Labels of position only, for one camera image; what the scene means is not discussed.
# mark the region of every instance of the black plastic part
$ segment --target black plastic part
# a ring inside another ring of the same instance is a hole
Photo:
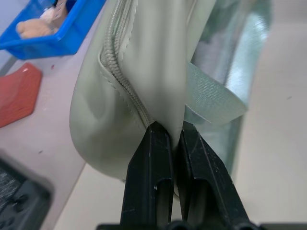
[[[225,165],[187,122],[174,167],[183,221],[169,223],[172,164],[169,136],[153,123],[128,166],[120,224],[97,230],[307,230],[306,224],[251,223]]]
[[[167,132],[151,124],[128,166],[122,225],[168,224],[174,192],[171,157]]]
[[[45,188],[26,180],[11,198],[10,203],[1,211],[0,229],[40,229],[50,203],[50,193]]]
[[[306,223],[282,223],[282,224],[262,224],[260,226],[261,230],[307,230]]]
[[[54,3],[52,4],[53,7],[56,7],[57,3],[58,3],[58,0],[55,0]]]
[[[221,159],[196,128],[185,122],[177,156],[177,184],[182,218],[196,227],[254,229]]]

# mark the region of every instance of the plush toy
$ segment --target plush toy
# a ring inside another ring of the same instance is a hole
[[[25,22],[19,22],[16,26],[16,31],[21,38],[32,38],[51,35],[55,33],[54,29],[43,19],[30,19]]]

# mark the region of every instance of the bag seam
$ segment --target bag seam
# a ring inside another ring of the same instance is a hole
[[[127,47],[128,47],[128,45],[130,44],[130,39],[131,39],[131,37],[132,37],[132,30],[133,30],[133,26],[134,26],[134,22],[135,22],[136,10],[137,10],[137,8],[138,8],[138,6],[139,6],[139,0],[136,0],[136,1],[137,1],[137,2],[136,2],[135,10],[134,10],[134,13],[133,13],[132,26],[131,26],[130,34],[129,34],[129,37],[128,37],[128,42],[127,42],[126,47],[124,48],[124,50],[123,50],[123,52],[122,52],[122,55],[121,55],[121,57],[120,57],[120,62],[121,62],[121,63],[123,63],[124,55],[125,55],[125,53],[126,53],[126,51],[127,51]]]
[[[132,114],[134,123],[137,125],[137,127],[139,128],[139,130],[140,130],[141,132],[143,132],[142,128],[140,127],[139,123],[137,122],[137,118],[135,117],[135,114],[133,113],[132,109],[131,109],[130,106],[128,105],[128,102],[124,99],[124,97],[121,95],[121,93],[119,92],[119,90],[116,89],[116,87],[113,85],[113,83],[111,83],[111,82],[109,81],[109,79],[108,79],[103,73],[101,73],[101,74],[102,74],[103,78],[106,79],[107,82],[111,85],[111,87],[119,94],[120,98],[125,102],[125,104],[126,104],[128,110],[129,110],[129,112]]]

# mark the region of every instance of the shiny silver fabric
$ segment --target shiny silver fabric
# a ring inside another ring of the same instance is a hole
[[[218,0],[192,63],[248,106],[254,72],[270,24],[269,0]],[[215,126],[186,108],[185,120],[196,125],[231,170],[241,118]]]

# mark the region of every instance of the red pad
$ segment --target red pad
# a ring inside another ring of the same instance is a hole
[[[30,63],[0,77],[0,127],[34,111],[41,80],[42,72]]]

